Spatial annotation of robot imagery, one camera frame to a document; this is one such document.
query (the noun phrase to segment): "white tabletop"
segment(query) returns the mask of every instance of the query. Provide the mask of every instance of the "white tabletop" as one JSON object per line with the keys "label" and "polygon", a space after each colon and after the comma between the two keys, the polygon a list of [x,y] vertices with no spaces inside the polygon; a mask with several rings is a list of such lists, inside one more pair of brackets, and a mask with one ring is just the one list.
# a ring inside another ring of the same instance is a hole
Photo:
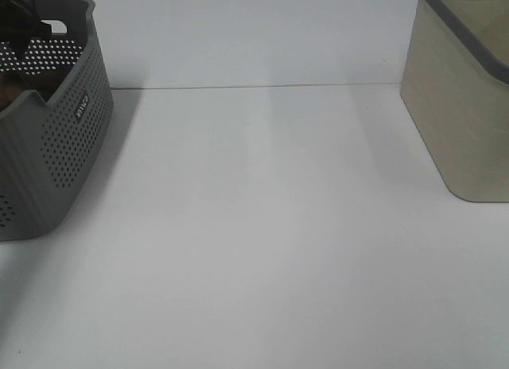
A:
{"label": "white tabletop", "polygon": [[69,217],[0,244],[0,367],[506,367],[509,207],[398,89],[116,91]]}
{"label": "white tabletop", "polygon": [[399,83],[417,0],[94,0],[112,87]]}

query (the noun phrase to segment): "gray plastic basket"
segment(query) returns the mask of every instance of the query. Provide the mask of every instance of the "gray plastic basket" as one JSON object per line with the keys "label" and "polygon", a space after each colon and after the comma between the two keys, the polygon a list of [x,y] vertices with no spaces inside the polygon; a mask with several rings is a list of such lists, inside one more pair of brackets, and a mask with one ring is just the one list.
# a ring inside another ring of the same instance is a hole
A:
{"label": "gray plastic basket", "polygon": [[18,61],[0,43],[0,72],[72,68],[46,103],[25,91],[0,111],[0,241],[43,235],[67,215],[102,144],[113,110],[90,0],[36,0],[67,33],[32,40]]}

